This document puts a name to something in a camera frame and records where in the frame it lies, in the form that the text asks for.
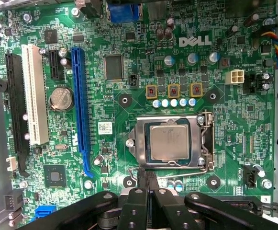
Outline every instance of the blue pcie slot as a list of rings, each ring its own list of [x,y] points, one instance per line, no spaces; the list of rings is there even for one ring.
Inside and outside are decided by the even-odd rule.
[[[79,152],[83,157],[85,174],[88,177],[93,178],[93,174],[90,172],[89,162],[90,131],[88,92],[85,74],[85,53],[79,47],[72,48],[72,69]]]

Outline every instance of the blue sata port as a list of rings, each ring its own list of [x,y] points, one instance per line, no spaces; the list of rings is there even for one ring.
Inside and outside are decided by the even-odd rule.
[[[110,21],[112,23],[131,23],[139,20],[138,4],[108,4],[108,8],[110,11]]]
[[[40,205],[34,211],[34,218],[32,218],[30,222],[33,222],[39,218],[46,217],[56,211],[57,211],[57,207],[54,205]]]

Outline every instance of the pcie x16 slot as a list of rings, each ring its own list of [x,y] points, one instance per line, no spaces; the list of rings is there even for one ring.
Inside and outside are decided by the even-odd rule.
[[[85,174],[92,178],[90,171],[90,131],[89,131],[89,111],[88,92],[85,74],[85,53],[79,47],[72,48],[72,69],[74,83],[74,101],[76,110],[76,124],[78,131],[79,152],[83,156]]]
[[[23,76],[30,145],[49,141],[42,56],[39,47],[22,45]]]
[[[22,118],[26,113],[24,85],[22,78],[22,58],[16,54],[6,54],[5,61],[14,151],[18,156],[19,173],[22,176],[27,177],[29,174],[25,172],[25,161],[29,154],[29,142],[24,138],[24,135],[28,133],[27,122]]]

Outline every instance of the white pci slot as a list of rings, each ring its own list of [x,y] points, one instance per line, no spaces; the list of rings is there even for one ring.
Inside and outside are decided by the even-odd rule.
[[[42,56],[39,47],[22,45],[22,67],[30,145],[49,141]]]

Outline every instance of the small white connector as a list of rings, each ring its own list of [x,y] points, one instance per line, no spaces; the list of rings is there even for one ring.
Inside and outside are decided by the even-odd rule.
[[[226,85],[243,84],[244,83],[244,70],[234,69],[226,73]]]
[[[9,167],[7,168],[7,171],[12,172],[12,171],[18,169],[18,163],[17,163],[15,157],[8,157],[6,159],[6,162],[9,163]]]

